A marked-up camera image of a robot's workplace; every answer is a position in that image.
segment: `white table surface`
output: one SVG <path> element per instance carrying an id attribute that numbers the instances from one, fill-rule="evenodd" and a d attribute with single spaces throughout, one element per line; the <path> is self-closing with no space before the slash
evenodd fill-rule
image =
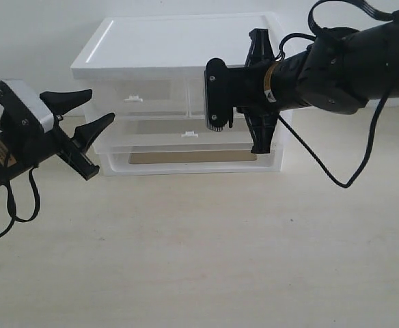
<path id="1" fill-rule="evenodd" d="M 370 114 L 294 126 L 345 180 Z M 399 327 L 399 109 L 346 191 L 294 140 L 279 174 L 85 182 L 52 158 L 35 177 L 40 216 L 0 240 L 0 327 Z M 12 184 L 26 216 L 27 175 Z"/>

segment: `white plastic drawer unit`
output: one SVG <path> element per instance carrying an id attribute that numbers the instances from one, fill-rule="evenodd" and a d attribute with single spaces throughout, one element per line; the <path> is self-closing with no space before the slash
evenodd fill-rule
<path id="1" fill-rule="evenodd" d="M 204 70 L 214 57 L 243 66 L 249 32 L 284 33 L 274 13 L 106 18 L 72 65 L 93 89 L 87 121 L 106 113 L 115 122 L 96 140 L 106 175 L 279 171 L 288 133 L 277 129 L 271 153 L 251 153 L 245 119 L 212 132 L 204 121 Z M 292 112 L 284 116 L 288 121 Z"/>

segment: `white wall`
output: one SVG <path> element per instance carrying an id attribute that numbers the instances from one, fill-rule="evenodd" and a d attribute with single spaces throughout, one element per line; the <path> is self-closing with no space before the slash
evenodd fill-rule
<path id="1" fill-rule="evenodd" d="M 292 5 L 286 5 L 286 2 L 292 2 Z M 286 30 L 307 31 L 307 13 L 314 2 L 315 0 L 0 0 L 0 79 L 24 79 L 38 92 L 78 88 L 72 80 L 70 65 L 106 16 L 276 10 L 281 14 Z M 399 8 L 399 1 L 374 0 L 372 3 L 387 11 Z M 326 26 L 336 25 L 336 21 L 358 28 L 375 24 L 359 10 L 337 2 L 324 4 L 316 16 L 322 17 L 320 24 Z"/>

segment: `drawer handle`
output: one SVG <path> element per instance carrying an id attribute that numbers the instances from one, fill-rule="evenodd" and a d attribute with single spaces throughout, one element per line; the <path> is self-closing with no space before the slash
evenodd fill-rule
<path id="1" fill-rule="evenodd" d="M 198 134 L 195 131 L 186 131 L 185 134 L 181 135 L 181 138 L 198 138 Z"/>
<path id="2" fill-rule="evenodd" d="M 142 103 L 143 99 L 139 96 L 129 96 L 128 98 L 124 99 L 124 103 Z"/>

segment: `white drawer top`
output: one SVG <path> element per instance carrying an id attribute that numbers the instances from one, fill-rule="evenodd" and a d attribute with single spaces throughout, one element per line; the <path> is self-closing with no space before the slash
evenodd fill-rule
<path id="1" fill-rule="evenodd" d="M 274 13 L 106 18 L 72 71 L 79 79 L 120 72 L 132 78 L 200 77 L 213 57 L 242 66 L 255 28 L 269 29 L 277 49 L 283 33 Z"/>

